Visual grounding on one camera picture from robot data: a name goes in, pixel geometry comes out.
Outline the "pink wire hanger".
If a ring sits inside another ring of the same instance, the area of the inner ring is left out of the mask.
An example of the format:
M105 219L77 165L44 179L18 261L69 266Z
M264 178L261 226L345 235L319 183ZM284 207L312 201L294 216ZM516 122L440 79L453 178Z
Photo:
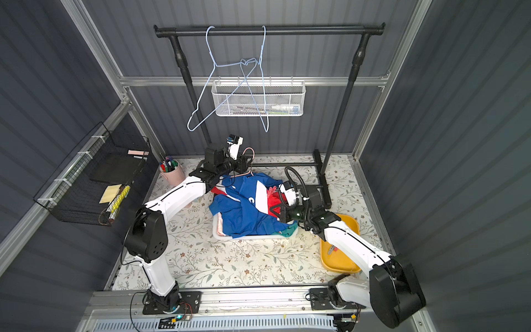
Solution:
M244 151L239 154L234 160L235 164L233 170L235 172L235 177L243 177L245 175L251 174L253 169L253 163L255 158L255 151L251 147L247 147Z

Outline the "green jacket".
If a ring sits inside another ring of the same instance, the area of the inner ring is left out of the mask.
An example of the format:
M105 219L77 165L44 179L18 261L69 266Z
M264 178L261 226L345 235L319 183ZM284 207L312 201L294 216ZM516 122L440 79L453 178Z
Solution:
M288 224L286 229L279 232L279 234L283 237L291 237L298 228L299 226L297 223Z

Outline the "red clothespin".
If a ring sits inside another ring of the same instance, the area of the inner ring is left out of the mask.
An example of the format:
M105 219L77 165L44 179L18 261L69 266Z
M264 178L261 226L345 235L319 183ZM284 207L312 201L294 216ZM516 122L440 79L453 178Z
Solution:
M277 204L279 204L280 200L276 186L268 189L267 198L269 206L276 206Z

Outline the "red white blue jacket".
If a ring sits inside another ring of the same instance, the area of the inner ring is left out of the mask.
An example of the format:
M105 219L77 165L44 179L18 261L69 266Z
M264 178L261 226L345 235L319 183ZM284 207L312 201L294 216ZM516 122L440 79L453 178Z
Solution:
M267 192L276 186L279 195L281 184L264 173L223 177L221 185L212 190L210 212L213 216L221 214L222 231L233 238L279 234L288 224L275 217L275 206L268 205Z

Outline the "light blue wire hanger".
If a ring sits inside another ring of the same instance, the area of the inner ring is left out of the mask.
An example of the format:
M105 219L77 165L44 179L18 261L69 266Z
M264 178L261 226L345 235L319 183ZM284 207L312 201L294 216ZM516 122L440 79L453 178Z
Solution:
M240 88L246 87L248 90L248 93L246 94L247 97L251 98L251 103L247 102L247 105L253 106L254 110L256 111L258 117L261 120L261 124L265 130L265 132L268 132L269 126L270 126L270 120L269 120L269 113L266 110L266 94L265 94L265 75L264 75L264 68L263 68L263 61L264 61L264 48L266 43L266 36L267 36L267 28L265 26L261 27L261 36L262 36L262 42L261 42L261 48L259 52L258 58L241 58L238 62L233 63L227 63L227 64L219 64L215 58L214 52L212 50L212 47L210 46L210 35L211 32L221 32L220 29L218 29L216 26L208 26L205 31L205 44L207 46L207 50L212 62L212 70L207 76L207 80L205 84L203 85L203 88L201 90L201 93L199 95L199 99L195 102L195 109L190 114L190 117L187 122L187 130L189 132L196 131L200 126L202 126L207 119L209 119L214 114L217 114L220 112L220 110L227 109L227 112L230 112L230 99L236 94L237 91L239 91ZM214 74L219 69L225 69L225 68L232 68L232 67L239 67L240 72L242 74L241 77L238 78L238 84L233 84L234 87L229 94L220 94L217 91L217 87L221 84L221 77L218 77L217 80L214 79ZM256 71L256 69L259 70L261 79L261 86L262 86L262 101L264 102L264 106L260 108L257 99L255 98L256 94L253 93L253 90L251 89L251 85L249 82L250 76ZM206 92L206 88L208 86L211 86L211 94L212 94L212 102L214 105L214 108L203 117L202 120L198 119L198 123L195 124L195 126L192 126L192 120L195 116L199 115L200 112L200 103L202 101L203 95Z

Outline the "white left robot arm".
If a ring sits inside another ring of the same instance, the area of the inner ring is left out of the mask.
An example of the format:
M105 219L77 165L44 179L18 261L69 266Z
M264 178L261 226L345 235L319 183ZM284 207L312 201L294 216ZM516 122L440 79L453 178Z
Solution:
M182 209L204 196L223 176L243 174L251 168L253 157L231 154L223 148L207 148L203 162L182 183L137 210L134 223L124 239L124 247L145 271L151 294L166 298L177 292L177 283L165 258L168 245L167 224Z

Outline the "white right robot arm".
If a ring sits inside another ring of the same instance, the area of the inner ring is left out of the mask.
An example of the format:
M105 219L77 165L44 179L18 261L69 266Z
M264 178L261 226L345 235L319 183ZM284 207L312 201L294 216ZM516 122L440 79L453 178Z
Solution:
M293 167L285 167L284 172L288 180L280 187L281 220L293 221L341 250L368 277L361 280L341 275L325 289L311 289L308 295L314 309L353 308L359 315L368 308L394 329L426 306L408 258L380 250L363 239L338 214L325 208L319 191L305 184Z

